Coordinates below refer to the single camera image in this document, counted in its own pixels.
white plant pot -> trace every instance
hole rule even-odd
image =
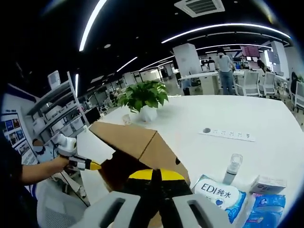
[[[156,108],[150,108],[149,106],[145,105],[144,107],[141,108],[141,111],[139,112],[139,116],[142,121],[151,122],[155,120],[157,117]]]

glass cup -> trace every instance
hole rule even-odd
[[[131,119],[130,119],[129,114],[123,115],[123,123],[124,123],[124,125],[130,125],[131,124]]]

potted plant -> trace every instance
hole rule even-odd
[[[132,113],[139,112],[143,121],[149,122],[157,117],[159,103],[168,101],[167,89],[157,81],[140,82],[127,87],[118,100],[120,106],[128,106]]]

human hand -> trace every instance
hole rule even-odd
[[[57,172],[62,172],[63,168],[66,167],[69,164],[69,159],[62,157],[62,156],[58,156],[56,157],[54,160],[51,161],[53,163],[54,169]]]

green leaves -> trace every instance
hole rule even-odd
[[[142,105],[143,105],[142,101],[137,100],[137,101],[135,101],[134,108],[139,112],[141,110],[141,108],[143,107]]]
[[[164,101],[167,100],[168,101],[168,96],[166,93],[161,92],[157,95],[158,100],[160,101],[161,105],[163,105]]]
[[[128,106],[136,113],[145,105],[158,108],[158,103],[163,105],[164,100],[168,101],[166,86],[158,81],[146,81],[129,86],[118,99],[118,104]]]

